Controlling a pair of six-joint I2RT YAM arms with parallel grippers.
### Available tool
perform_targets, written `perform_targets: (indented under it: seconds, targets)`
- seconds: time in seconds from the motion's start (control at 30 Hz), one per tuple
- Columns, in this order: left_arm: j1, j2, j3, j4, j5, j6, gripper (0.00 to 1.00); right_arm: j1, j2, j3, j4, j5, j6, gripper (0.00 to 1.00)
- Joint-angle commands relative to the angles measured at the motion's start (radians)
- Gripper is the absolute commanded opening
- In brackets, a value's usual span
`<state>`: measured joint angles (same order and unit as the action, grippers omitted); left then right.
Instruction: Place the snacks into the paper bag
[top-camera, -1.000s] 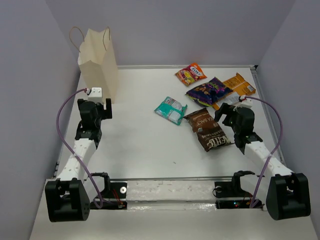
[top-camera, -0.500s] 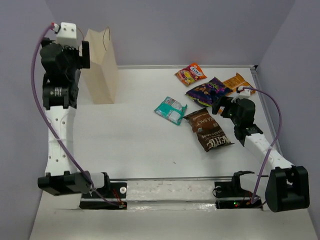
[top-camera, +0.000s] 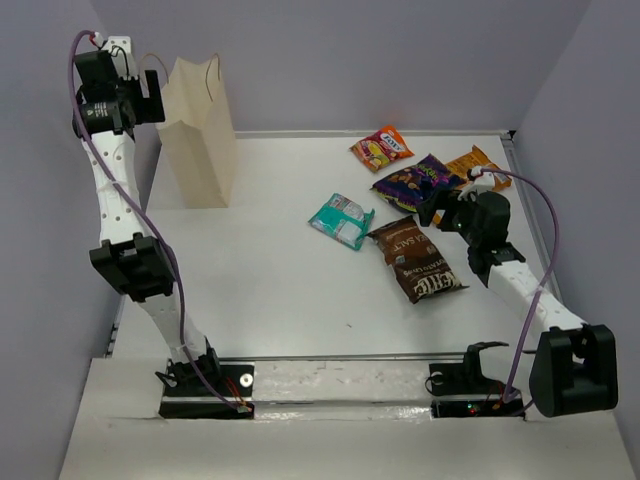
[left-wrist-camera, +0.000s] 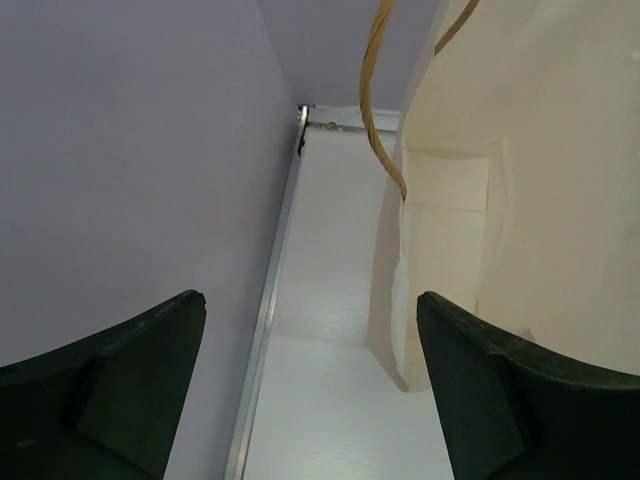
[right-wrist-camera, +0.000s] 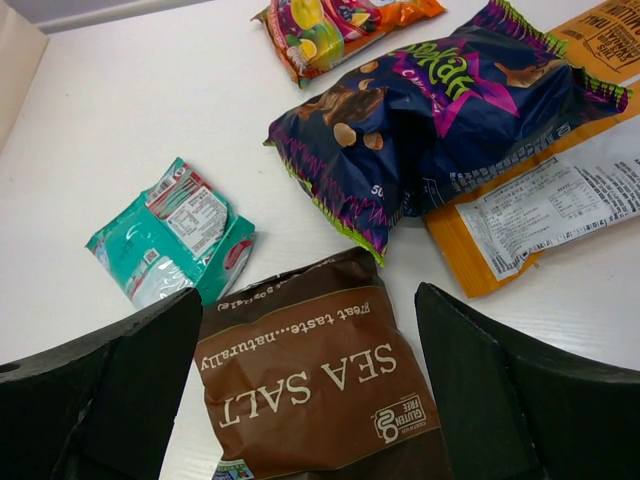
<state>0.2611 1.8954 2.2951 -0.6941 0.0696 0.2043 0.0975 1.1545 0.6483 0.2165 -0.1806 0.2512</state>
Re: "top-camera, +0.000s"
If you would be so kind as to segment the beige paper bag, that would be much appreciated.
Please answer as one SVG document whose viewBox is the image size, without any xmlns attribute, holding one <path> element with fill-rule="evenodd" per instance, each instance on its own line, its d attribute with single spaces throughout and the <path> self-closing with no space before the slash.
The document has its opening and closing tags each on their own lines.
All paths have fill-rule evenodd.
<svg viewBox="0 0 640 480">
<path fill-rule="evenodd" d="M 238 152 L 220 56 L 200 64 L 178 57 L 161 98 L 156 130 L 185 206 L 228 207 Z"/>
</svg>

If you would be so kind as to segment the brown Kettle chips bag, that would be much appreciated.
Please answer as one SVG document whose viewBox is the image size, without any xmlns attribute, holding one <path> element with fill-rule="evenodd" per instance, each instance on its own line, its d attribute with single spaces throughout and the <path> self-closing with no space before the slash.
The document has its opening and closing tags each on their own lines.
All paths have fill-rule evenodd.
<svg viewBox="0 0 640 480">
<path fill-rule="evenodd" d="M 412 216 L 370 231 L 386 265 L 412 304 L 466 288 Z"/>
</svg>

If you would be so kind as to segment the teal snack packet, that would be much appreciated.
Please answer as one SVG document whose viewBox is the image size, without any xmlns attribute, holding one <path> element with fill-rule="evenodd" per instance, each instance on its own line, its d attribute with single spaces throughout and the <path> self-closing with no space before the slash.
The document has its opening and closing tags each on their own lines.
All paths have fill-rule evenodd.
<svg viewBox="0 0 640 480">
<path fill-rule="evenodd" d="M 360 204 L 334 193 L 308 220 L 308 224 L 351 250 L 359 251 L 374 217 L 374 209 L 365 211 Z"/>
</svg>

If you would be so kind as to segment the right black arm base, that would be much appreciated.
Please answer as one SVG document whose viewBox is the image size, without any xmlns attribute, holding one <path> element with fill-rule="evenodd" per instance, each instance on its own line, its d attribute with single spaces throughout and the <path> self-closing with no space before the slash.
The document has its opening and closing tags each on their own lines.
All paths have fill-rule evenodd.
<svg viewBox="0 0 640 480">
<path fill-rule="evenodd" d="M 462 357 L 429 364 L 424 386 L 431 395 L 431 413 L 435 419 L 524 416 L 522 395 L 505 403 L 506 374 L 488 376 L 488 353 L 501 353 L 508 347 L 499 341 L 478 342 L 467 347 Z"/>
</svg>

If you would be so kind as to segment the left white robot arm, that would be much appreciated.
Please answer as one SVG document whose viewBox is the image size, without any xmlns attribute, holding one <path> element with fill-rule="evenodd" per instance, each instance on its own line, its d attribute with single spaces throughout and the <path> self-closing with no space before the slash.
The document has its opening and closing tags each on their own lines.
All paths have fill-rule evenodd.
<svg viewBox="0 0 640 480">
<path fill-rule="evenodd" d="M 72 125 L 91 162 L 100 209 L 98 247 L 89 253 L 94 269 L 120 295 L 153 320 L 170 352 L 157 376 L 176 395 L 209 395 L 221 383 L 214 348 L 190 320 L 177 260 L 139 205 L 134 129 L 164 118 L 156 72 L 145 73 L 144 94 L 123 41 L 75 54 L 70 74 Z"/>
</svg>

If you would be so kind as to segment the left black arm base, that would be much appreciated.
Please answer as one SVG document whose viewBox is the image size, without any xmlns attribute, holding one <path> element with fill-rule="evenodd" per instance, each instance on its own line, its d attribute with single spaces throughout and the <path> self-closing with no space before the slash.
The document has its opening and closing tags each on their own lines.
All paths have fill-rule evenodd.
<svg viewBox="0 0 640 480">
<path fill-rule="evenodd" d="M 193 374 L 179 383 L 168 363 L 164 372 L 155 376 L 162 384 L 159 415 L 164 419 L 182 420 L 252 420 L 255 415 L 253 390 L 255 364 L 223 361 L 221 377 L 214 380 L 205 373 L 208 382 L 223 399 L 214 395 Z"/>
</svg>

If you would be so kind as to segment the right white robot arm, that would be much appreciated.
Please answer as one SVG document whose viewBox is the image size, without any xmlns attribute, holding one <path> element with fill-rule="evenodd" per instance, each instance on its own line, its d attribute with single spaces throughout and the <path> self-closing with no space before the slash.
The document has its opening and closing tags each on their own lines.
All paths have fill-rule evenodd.
<svg viewBox="0 0 640 480">
<path fill-rule="evenodd" d="M 611 410 L 618 404 L 616 340 L 605 325 L 592 325 L 567 309 L 533 274 L 509 242 L 509 200 L 485 191 L 462 197 L 439 190 L 421 203 L 427 226 L 455 232 L 468 246 L 472 272 L 523 321 L 537 342 L 527 391 L 538 411 L 557 417 Z"/>
</svg>

